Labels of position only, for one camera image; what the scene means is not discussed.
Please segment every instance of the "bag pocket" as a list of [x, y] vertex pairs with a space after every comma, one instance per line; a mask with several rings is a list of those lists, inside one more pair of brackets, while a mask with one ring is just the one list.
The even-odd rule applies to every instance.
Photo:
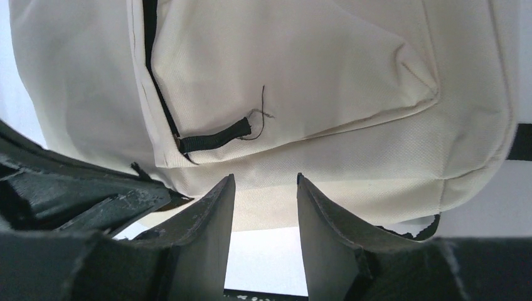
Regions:
[[188, 153], [197, 164], [390, 122], [437, 101], [405, 39], [333, 1], [231, 4], [174, 1], [157, 22], [153, 72], [181, 137], [243, 117], [251, 125], [245, 140]]

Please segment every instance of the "black thread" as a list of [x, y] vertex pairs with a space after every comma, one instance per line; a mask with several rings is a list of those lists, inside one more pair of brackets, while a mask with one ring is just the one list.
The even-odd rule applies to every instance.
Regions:
[[250, 118], [251, 118], [251, 115], [253, 115], [253, 113], [255, 113], [255, 112], [259, 112], [259, 113], [261, 113], [261, 115], [262, 115], [262, 128], [260, 129], [260, 132], [259, 132], [258, 135], [257, 135], [256, 137], [254, 137], [254, 138], [244, 138], [244, 137], [239, 137], [239, 138], [237, 138], [237, 139], [245, 140], [245, 141], [251, 141], [251, 140], [255, 140], [255, 139], [259, 138], [260, 135], [262, 135], [262, 132], [264, 131], [264, 126], [265, 126], [264, 117], [266, 116], [266, 117], [268, 117], [268, 118], [275, 118], [275, 116], [270, 115], [270, 114], [264, 112], [264, 88], [265, 88], [265, 86], [262, 86], [262, 104], [261, 104], [260, 110], [257, 109], [257, 108], [254, 108], [253, 110], [251, 110], [251, 112], [249, 113], [249, 115], [248, 115], [248, 117], [247, 117], [248, 119], [250, 119]]

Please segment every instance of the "cream fabric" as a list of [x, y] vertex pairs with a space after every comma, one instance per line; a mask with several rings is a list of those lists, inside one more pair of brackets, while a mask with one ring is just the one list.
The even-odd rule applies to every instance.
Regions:
[[298, 172], [378, 224], [471, 198], [515, 130], [516, 47], [501, 32], [515, 28], [516, 8], [160, 0], [152, 64], [181, 134], [212, 134], [260, 108], [263, 85], [274, 116], [257, 140], [190, 153], [199, 165], [177, 151], [144, 66], [141, 1], [13, 0], [11, 27], [51, 149], [122, 171], [137, 161], [190, 196], [234, 173], [238, 231], [297, 225]]

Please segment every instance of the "white background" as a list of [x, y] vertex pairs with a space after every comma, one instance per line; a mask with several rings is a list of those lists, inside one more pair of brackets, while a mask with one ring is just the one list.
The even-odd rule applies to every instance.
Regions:
[[[532, 122], [532, 0], [521, 0], [520, 122]], [[31, 100], [16, 71], [9, 31], [8, 0], [0, 0], [0, 118], [45, 146]], [[473, 200], [444, 212], [440, 236], [532, 236], [532, 162], [507, 161]], [[426, 221], [397, 226], [419, 229]], [[120, 237], [146, 227], [133, 224]], [[307, 295], [299, 229], [233, 233], [226, 288]]]

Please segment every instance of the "canvas bag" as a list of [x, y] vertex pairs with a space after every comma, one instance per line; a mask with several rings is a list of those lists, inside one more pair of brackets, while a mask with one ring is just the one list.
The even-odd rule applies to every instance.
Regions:
[[[503, 33], [516, 7], [10, 2], [18, 70], [48, 147], [125, 172], [138, 162], [191, 197], [233, 173], [234, 231], [296, 226], [298, 172], [374, 224], [473, 197], [515, 131], [515, 43]], [[244, 118], [249, 135], [178, 149], [176, 129], [183, 141]]]

